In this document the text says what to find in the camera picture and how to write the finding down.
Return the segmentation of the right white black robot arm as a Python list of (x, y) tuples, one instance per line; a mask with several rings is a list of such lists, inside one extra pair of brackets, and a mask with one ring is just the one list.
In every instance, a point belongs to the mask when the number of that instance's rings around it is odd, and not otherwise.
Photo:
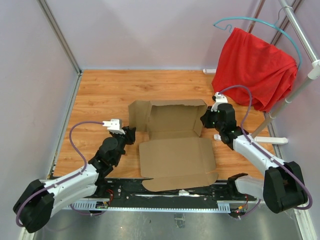
[(300, 166), (294, 161), (282, 160), (259, 145), (237, 125), (231, 104), (215, 103), (200, 119), (205, 128), (217, 130), (225, 145), (249, 160), (263, 174), (263, 180), (246, 173), (230, 177), (226, 188), (230, 199), (238, 200), (248, 194), (263, 200), (275, 214), (291, 208), (308, 210), (313, 205)]

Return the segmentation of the brown cardboard box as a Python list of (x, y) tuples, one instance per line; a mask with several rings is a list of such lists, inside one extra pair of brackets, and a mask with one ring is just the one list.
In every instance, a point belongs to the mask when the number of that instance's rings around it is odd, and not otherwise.
[(162, 192), (217, 181), (212, 140), (201, 136), (206, 110), (202, 99), (136, 100), (128, 106), (129, 126), (148, 134), (138, 146), (145, 189)]

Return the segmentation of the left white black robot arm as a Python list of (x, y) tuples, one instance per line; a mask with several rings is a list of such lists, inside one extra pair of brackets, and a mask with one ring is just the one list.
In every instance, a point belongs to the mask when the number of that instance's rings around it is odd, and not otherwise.
[(105, 178), (118, 166), (125, 147), (135, 143), (136, 128), (124, 126), (110, 134), (83, 167), (56, 179), (31, 181), (13, 206), (16, 225), (34, 233), (74, 202), (103, 197), (107, 193)]

